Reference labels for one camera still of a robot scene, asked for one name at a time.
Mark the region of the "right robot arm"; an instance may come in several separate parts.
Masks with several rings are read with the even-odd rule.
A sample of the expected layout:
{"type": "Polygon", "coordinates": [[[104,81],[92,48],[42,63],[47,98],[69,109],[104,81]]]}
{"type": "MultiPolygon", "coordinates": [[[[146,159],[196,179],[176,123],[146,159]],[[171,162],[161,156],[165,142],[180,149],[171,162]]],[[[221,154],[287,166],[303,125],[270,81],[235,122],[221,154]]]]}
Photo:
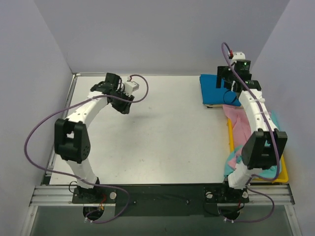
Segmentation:
{"type": "Polygon", "coordinates": [[[227,66],[218,67],[218,78],[236,93],[251,129],[242,147],[241,161],[228,175],[228,184],[220,188],[220,197],[225,201],[233,200],[237,189],[244,189],[253,178],[277,179],[287,142],[286,132],[278,129],[267,111],[259,82],[252,80],[250,64],[247,59],[229,59],[227,66]]]}

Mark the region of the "blue t shirt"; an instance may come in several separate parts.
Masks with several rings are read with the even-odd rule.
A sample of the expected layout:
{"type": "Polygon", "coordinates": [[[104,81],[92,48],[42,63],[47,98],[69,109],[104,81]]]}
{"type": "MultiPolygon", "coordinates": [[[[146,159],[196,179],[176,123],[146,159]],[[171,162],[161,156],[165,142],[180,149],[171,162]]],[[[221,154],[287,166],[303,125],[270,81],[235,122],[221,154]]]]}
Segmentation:
{"type": "Polygon", "coordinates": [[[201,74],[199,77],[202,103],[204,105],[231,105],[241,107],[241,103],[236,98],[236,93],[223,86],[221,81],[217,88],[217,76],[211,74],[201,74]]]}

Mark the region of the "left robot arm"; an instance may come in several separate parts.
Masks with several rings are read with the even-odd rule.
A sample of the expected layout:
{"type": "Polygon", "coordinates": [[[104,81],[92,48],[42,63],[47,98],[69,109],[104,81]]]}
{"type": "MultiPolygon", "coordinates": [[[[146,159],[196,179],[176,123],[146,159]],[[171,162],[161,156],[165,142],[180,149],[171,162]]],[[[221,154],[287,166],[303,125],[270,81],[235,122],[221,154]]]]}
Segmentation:
{"type": "Polygon", "coordinates": [[[55,122],[55,153],[71,168],[77,179],[77,189],[91,203],[101,198],[101,190],[94,186],[99,178],[94,174],[88,156],[91,143],[88,127],[97,114],[108,104],[125,115],[129,113],[132,93],[139,89],[139,84],[128,79],[122,82],[120,76],[107,73],[104,81],[91,87],[87,103],[78,108],[65,119],[55,122]]]}

